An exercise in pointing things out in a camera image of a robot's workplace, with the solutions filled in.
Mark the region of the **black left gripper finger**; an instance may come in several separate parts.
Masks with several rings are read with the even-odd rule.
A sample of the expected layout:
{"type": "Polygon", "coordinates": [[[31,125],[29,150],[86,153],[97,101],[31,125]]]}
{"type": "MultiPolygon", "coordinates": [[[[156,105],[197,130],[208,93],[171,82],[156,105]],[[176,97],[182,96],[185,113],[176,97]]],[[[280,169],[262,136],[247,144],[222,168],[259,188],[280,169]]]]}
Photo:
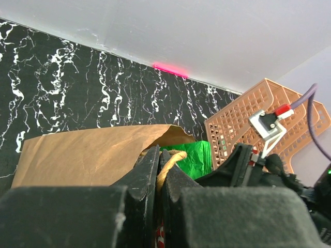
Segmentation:
{"type": "Polygon", "coordinates": [[[1,198],[1,247],[154,247],[159,146],[105,187],[20,187],[1,198]]]}

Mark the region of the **brown paper bag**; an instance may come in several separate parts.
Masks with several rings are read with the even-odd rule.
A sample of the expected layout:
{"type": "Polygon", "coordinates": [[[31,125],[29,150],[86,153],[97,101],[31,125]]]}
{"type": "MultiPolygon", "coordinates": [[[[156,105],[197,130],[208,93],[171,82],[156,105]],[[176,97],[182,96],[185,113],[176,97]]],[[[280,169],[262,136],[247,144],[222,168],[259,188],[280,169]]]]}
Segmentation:
{"type": "Polygon", "coordinates": [[[11,186],[109,186],[131,171],[147,148],[193,142],[182,127],[166,124],[43,135],[24,142],[11,186]]]}

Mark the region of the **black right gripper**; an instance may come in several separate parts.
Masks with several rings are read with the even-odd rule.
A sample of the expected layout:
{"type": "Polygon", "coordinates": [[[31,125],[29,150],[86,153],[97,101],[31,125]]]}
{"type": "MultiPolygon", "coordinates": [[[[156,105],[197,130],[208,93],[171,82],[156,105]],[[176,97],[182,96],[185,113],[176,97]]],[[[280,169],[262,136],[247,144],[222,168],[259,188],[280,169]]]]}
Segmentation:
{"type": "Polygon", "coordinates": [[[191,247],[330,245],[330,166],[314,186],[287,173],[280,156],[261,158],[238,143],[211,173],[195,202],[191,247]]]}

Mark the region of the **green cassava chips bag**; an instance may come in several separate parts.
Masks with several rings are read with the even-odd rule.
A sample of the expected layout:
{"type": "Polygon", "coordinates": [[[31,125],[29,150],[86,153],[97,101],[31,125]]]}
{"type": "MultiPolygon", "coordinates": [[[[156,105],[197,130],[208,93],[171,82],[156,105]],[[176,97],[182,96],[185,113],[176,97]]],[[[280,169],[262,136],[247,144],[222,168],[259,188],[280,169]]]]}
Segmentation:
{"type": "Polygon", "coordinates": [[[212,171],[210,145],[199,141],[160,148],[156,180],[156,247],[191,247],[195,202],[202,189],[195,180],[212,171]]]}

